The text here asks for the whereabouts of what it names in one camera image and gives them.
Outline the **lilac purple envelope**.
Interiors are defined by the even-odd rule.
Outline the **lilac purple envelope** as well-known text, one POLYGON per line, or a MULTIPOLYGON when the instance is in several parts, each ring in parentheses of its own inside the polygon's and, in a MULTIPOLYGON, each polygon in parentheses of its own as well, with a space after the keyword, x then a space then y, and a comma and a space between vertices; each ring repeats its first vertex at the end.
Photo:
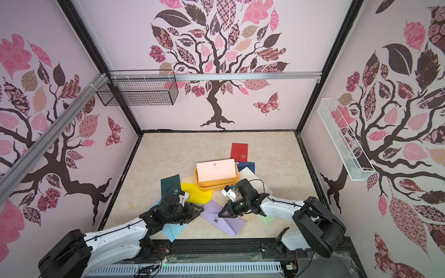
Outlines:
POLYGON ((223 208, 218 203, 214 200, 210 200, 203 206, 203 212, 201 212, 200 215, 228 236, 235 237, 244 228, 246 222, 239 217, 220 217, 219 213, 222 209, 223 208))

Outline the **dark green envelope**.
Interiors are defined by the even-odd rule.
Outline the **dark green envelope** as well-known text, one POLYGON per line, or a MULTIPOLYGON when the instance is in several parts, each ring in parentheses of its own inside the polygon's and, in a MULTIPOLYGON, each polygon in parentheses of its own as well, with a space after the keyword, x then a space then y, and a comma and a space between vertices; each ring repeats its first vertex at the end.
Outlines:
POLYGON ((168 195, 178 195, 181 191, 180 175, 171 176, 161 179, 161 198, 168 195))

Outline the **pink envelope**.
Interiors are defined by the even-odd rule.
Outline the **pink envelope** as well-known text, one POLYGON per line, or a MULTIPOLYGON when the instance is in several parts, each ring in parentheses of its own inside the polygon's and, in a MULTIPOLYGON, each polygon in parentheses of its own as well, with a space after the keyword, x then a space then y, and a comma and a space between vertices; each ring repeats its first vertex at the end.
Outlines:
POLYGON ((225 159, 197 163, 197 177, 199 182, 224 180, 236 177, 235 161, 225 159))

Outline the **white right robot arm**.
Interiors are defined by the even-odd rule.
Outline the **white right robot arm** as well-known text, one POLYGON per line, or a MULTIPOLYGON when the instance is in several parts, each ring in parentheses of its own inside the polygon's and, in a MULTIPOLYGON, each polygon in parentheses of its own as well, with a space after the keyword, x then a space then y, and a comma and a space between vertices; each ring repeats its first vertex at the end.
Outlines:
POLYGON ((330 258, 345 240, 346 227, 319 199, 285 200, 267 192, 259 193, 253 180, 242 179, 234 186, 225 186, 222 194, 229 198, 219 212, 221 218, 236 218, 245 214, 278 217, 296 224, 298 230, 285 228, 276 238, 290 251, 311 249, 330 258))

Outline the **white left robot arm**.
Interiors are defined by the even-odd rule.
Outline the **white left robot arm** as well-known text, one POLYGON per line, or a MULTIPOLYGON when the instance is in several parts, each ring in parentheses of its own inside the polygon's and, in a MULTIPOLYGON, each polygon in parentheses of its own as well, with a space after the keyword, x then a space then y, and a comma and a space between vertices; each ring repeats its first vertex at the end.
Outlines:
POLYGON ((203 207, 186 195, 168 195, 148 211, 122 225, 98 232, 67 233, 38 263, 42 278, 83 278, 141 250, 153 248, 150 239, 167 224, 184 225, 196 219, 203 207))

